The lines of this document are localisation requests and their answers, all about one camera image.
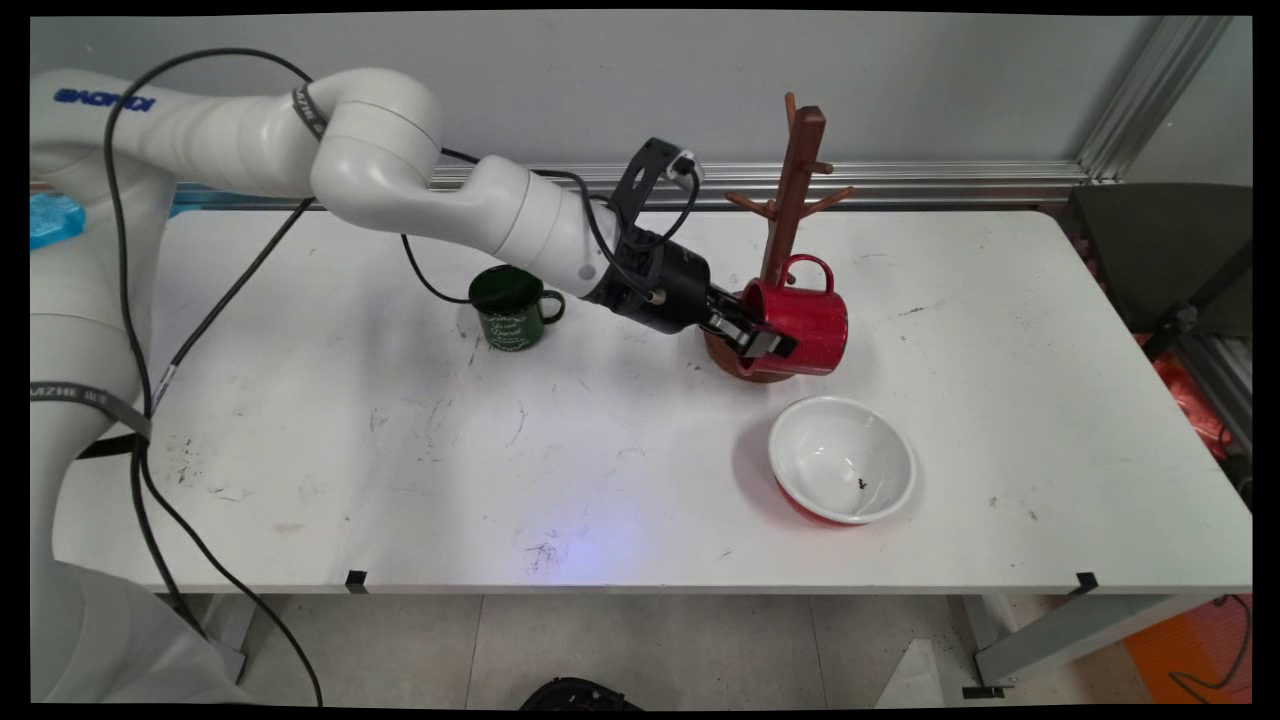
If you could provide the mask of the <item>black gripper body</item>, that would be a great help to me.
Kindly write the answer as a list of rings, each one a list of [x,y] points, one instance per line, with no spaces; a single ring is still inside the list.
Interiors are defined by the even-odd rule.
[[[654,232],[623,232],[611,254],[598,305],[664,334],[708,325],[710,269],[703,256]]]

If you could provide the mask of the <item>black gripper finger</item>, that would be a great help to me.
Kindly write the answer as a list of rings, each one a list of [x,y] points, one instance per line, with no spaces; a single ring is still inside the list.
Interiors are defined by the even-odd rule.
[[[701,329],[719,338],[737,357],[758,359],[765,355],[790,357],[797,341],[759,319],[710,314]]]
[[[767,323],[739,293],[709,287],[709,325],[718,332],[758,332]]]

